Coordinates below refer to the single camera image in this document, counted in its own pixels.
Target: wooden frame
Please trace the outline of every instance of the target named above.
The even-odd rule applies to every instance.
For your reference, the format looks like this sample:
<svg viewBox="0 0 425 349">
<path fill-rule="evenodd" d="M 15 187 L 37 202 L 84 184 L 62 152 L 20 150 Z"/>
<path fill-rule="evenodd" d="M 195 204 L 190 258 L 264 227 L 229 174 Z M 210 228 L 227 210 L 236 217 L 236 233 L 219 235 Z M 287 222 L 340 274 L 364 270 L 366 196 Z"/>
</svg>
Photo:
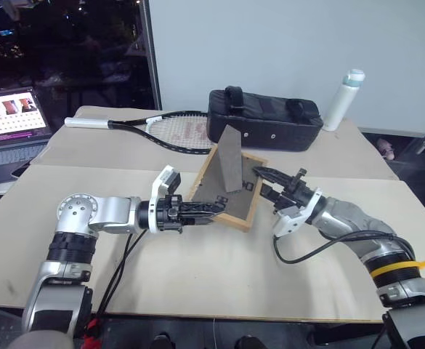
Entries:
<svg viewBox="0 0 425 349">
<path fill-rule="evenodd" d="M 209 164 L 211 163 L 212 158 L 214 157 L 214 155 L 217 152 L 217 145 L 214 145 L 211 149 L 211 152 L 209 153 L 209 155 L 207 156 L 206 161 L 204 162 L 203 166 L 201 167 L 201 170 L 198 173 L 198 176 L 195 179 L 195 182 L 193 183 L 193 186 L 191 187 L 191 191 L 189 194 L 189 200 L 193 199 L 193 196 L 195 195 L 199 184 L 201 183 L 201 180 L 204 177 L 204 174 L 206 173 Z M 246 158 L 249 159 L 253 159 L 259 162 L 262 162 L 262 166 L 265 166 L 267 164 L 267 160 L 259 158 L 257 156 L 248 154 L 248 153 L 242 153 L 243 156 L 245 156 Z M 231 214 L 228 213 L 221 213 L 218 214 L 216 217 L 214 217 L 214 221 L 216 222 L 222 222 L 226 225 L 230 225 L 234 228 L 237 228 L 241 231 L 247 232 L 251 229 L 252 226 L 252 222 L 253 222 L 253 217 L 254 217 L 254 213 L 256 212 L 256 205 L 257 205 L 257 200 L 259 198 L 259 194 L 261 192 L 261 187 L 262 187 L 262 178 L 258 178 L 256 185 L 254 186 L 254 193 L 253 193 L 253 198 L 251 200 L 251 205 L 249 207 L 249 211 L 248 214 L 246 216 L 245 220 L 242 220 L 238 217 L 234 217 Z"/>
</svg>

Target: tennis racket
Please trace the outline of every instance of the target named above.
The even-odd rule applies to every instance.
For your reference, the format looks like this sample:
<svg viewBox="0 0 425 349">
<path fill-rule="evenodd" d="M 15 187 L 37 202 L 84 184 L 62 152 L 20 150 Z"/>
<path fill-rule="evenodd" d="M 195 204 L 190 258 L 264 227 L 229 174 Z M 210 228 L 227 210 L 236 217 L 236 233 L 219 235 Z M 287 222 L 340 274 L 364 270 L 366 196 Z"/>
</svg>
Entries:
<svg viewBox="0 0 425 349">
<path fill-rule="evenodd" d="M 207 154 L 211 150 L 213 143 L 207 138 L 206 123 L 207 113 L 200 111 L 175 111 L 130 121 L 65 118 L 66 127 L 123 129 L 187 154 Z M 136 128 L 142 125 L 146 125 L 145 130 Z"/>
</svg>

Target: racket handle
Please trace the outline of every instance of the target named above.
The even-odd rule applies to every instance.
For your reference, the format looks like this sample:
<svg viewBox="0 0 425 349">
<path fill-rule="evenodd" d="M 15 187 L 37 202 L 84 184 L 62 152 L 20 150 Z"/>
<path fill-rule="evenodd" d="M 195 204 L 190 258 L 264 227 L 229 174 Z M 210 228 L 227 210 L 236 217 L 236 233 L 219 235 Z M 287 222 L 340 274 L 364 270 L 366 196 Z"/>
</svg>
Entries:
<svg viewBox="0 0 425 349">
<path fill-rule="evenodd" d="M 75 119 L 65 118 L 66 127 L 80 127 L 84 129 L 108 129 L 109 121 L 102 119 Z"/>
</svg>

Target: yellow cable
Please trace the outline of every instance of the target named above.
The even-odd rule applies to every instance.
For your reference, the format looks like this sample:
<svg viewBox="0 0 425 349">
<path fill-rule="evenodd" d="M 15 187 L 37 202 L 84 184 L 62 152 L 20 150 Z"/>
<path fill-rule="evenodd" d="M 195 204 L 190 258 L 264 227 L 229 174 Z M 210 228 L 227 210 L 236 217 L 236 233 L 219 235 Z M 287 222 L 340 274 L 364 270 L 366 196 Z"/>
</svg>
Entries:
<svg viewBox="0 0 425 349">
<path fill-rule="evenodd" d="M 385 265 L 383 267 L 372 270 L 371 276 L 373 278 L 375 278 L 375 277 L 377 277 L 381 274 L 388 273 L 389 271 L 392 271 L 392 270 L 410 268 L 410 267 L 419 267 L 420 269 L 424 269 L 425 268 L 425 260 L 423 262 L 417 262 L 415 260 L 410 260 L 410 261 L 407 261 L 407 262 L 398 262 L 398 263 L 388 264 L 388 265 Z"/>
</svg>

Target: laptop keyboard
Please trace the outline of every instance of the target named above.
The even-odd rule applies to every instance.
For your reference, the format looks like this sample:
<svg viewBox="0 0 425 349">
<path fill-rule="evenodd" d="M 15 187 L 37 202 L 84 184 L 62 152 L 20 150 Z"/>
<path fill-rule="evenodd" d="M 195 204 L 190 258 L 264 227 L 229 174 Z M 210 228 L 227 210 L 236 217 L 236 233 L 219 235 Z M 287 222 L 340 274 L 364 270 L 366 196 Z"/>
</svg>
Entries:
<svg viewBox="0 0 425 349">
<path fill-rule="evenodd" d="M 0 165 L 13 164 L 19 161 L 30 161 L 32 158 L 36 157 L 45 146 L 45 144 L 40 144 L 31 147 L 0 151 Z"/>
</svg>

